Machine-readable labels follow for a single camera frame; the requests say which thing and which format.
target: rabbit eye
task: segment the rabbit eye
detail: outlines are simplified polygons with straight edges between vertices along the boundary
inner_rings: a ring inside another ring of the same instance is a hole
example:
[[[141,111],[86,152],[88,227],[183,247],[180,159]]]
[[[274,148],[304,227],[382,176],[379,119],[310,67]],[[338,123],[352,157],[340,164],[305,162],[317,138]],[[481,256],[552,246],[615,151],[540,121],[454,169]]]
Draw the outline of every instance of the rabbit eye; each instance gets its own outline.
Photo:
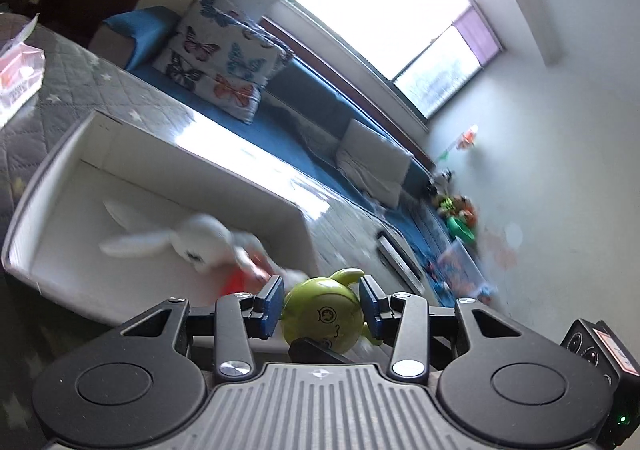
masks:
[[[193,255],[193,253],[189,253],[188,251],[186,255],[187,257],[189,257],[189,260],[191,260],[192,262],[204,262],[204,260],[202,260],[202,257],[200,255]]]

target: white sticker label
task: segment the white sticker label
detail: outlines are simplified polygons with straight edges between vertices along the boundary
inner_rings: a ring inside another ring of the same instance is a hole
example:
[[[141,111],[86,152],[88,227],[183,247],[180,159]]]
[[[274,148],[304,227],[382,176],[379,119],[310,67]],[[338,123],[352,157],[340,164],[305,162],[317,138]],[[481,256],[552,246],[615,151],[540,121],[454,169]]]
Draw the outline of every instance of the white sticker label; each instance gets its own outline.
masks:
[[[607,349],[616,359],[620,367],[622,367],[622,370],[628,372],[629,374],[633,374],[634,376],[640,376],[640,374],[638,374],[638,371],[636,370],[636,367],[631,364],[629,358],[626,357],[626,354],[622,352],[622,349],[618,347],[618,344],[614,341],[613,338],[611,338],[608,334],[603,333],[602,331],[598,331],[597,329],[594,329],[593,332],[596,333],[598,335],[598,338],[602,340],[602,343],[607,346]]]

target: butterfly print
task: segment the butterfly print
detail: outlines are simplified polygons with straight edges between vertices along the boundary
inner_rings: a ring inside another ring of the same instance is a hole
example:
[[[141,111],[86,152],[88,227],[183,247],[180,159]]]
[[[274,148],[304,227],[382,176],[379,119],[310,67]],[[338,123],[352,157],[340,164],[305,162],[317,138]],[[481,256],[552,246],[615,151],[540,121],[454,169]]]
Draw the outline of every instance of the butterfly print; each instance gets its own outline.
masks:
[[[187,90],[193,92],[193,89],[196,88],[196,82],[200,80],[203,72],[197,70],[197,68],[188,68],[191,67],[191,65],[187,62],[184,62],[184,65],[186,65],[186,68],[182,64],[180,54],[172,51],[171,63],[166,66],[164,74],[176,83],[181,84],[181,86]]]
[[[258,72],[267,62],[264,58],[255,58],[253,60],[244,61],[242,51],[237,43],[231,44],[229,51],[229,61],[226,62],[226,71],[232,76],[242,78],[244,81],[254,79],[254,74]]]
[[[260,36],[260,33],[257,33],[254,30],[242,29],[242,36],[244,36],[244,38],[246,38],[247,40],[256,40],[256,41],[260,42],[260,47],[262,49],[272,49],[273,48],[273,44],[270,41],[268,41],[263,36]]]
[[[237,25],[238,20],[235,20],[233,17],[224,14],[219,9],[213,7],[213,4],[216,0],[199,0],[200,14],[205,18],[212,19],[215,23],[217,23],[220,27],[226,27],[228,25]]]
[[[193,54],[199,62],[206,62],[215,52],[220,51],[220,46],[215,44],[201,44],[196,40],[196,33],[192,27],[187,26],[187,38],[183,45],[184,50]]]
[[[238,100],[238,105],[244,108],[249,106],[250,98],[254,95],[254,87],[251,84],[246,84],[240,88],[234,88],[226,78],[217,74],[216,86],[213,88],[213,93],[221,99],[225,96],[233,96]]]

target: white box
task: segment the white box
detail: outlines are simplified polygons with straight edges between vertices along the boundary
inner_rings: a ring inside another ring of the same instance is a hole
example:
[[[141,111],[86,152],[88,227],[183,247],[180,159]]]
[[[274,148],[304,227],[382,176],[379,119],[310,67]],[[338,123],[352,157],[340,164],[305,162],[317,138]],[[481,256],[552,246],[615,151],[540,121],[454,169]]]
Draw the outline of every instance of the white box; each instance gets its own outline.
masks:
[[[123,229],[105,199],[163,226],[209,213],[254,233],[277,264],[318,275],[302,211],[240,176],[100,112],[67,131],[31,179],[2,247],[4,268],[86,318],[120,324],[171,297],[218,298],[228,270],[199,274],[171,248],[111,258],[98,248]]]

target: green bowl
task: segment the green bowl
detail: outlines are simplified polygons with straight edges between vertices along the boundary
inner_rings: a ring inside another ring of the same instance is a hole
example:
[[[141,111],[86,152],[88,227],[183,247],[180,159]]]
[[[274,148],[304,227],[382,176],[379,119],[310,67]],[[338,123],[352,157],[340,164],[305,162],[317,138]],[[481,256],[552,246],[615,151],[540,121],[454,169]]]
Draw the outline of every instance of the green bowl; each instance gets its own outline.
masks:
[[[449,229],[450,234],[454,237],[458,237],[462,242],[471,244],[476,241],[474,233],[459,217],[449,217],[447,219],[447,228]]]

